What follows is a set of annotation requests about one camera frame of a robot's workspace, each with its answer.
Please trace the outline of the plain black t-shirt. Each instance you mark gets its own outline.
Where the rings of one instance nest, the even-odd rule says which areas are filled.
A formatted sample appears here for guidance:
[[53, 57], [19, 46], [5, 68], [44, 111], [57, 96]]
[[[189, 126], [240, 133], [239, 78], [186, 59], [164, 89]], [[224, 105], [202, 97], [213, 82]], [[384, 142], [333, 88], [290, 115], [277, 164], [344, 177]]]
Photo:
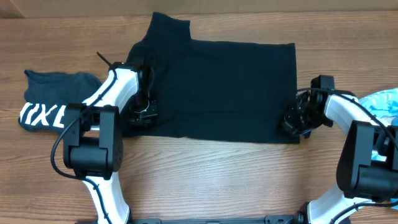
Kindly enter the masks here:
[[155, 12], [128, 62], [154, 70], [158, 117], [144, 136], [297, 144], [281, 130], [295, 101], [294, 44], [194, 40], [190, 22]]

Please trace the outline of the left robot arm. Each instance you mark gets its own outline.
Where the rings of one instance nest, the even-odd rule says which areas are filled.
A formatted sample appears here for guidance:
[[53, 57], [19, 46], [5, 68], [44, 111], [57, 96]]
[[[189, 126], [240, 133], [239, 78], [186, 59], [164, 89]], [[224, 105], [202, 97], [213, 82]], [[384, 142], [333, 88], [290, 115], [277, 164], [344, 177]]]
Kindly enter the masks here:
[[63, 162], [93, 200], [97, 223], [132, 223], [121, 190], [123, 132], [151, 128], [158, 116], [151, 95], [154, 70], [145, 64], [115, 62], [103, 85], [82, 103], [65, 109]]

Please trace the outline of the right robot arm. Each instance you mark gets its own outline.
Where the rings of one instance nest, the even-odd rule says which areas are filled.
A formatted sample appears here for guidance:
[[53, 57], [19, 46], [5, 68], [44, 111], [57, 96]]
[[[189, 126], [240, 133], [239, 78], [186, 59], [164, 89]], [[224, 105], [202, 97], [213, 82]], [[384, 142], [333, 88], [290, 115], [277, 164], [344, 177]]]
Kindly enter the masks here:
[[332, 76], [320, 75], [298, 89], [280, 121], [290, 136], [305, 138], [334, 124], [346, 136], [336, 184], [295, 214], [281, 216], [283, 223], [349, 223], [363, 207], [397, 206], [397, 126], [377, 119], [354, 93], [337, 90]]

